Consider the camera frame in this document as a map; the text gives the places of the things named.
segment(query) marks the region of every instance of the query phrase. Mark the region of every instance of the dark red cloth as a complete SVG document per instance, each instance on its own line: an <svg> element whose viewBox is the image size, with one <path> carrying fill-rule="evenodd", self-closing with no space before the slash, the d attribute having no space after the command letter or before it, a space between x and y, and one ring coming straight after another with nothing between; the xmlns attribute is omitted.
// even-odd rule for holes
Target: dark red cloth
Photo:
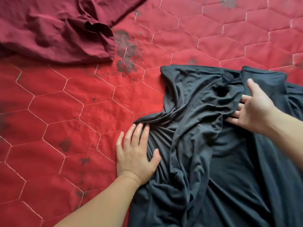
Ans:
<svg viewBox="0 0 303 227"><path fill-rule="evenodd" d="M110 27L141 1L0 0L0 44L51 63L111 61Z"/></svg>

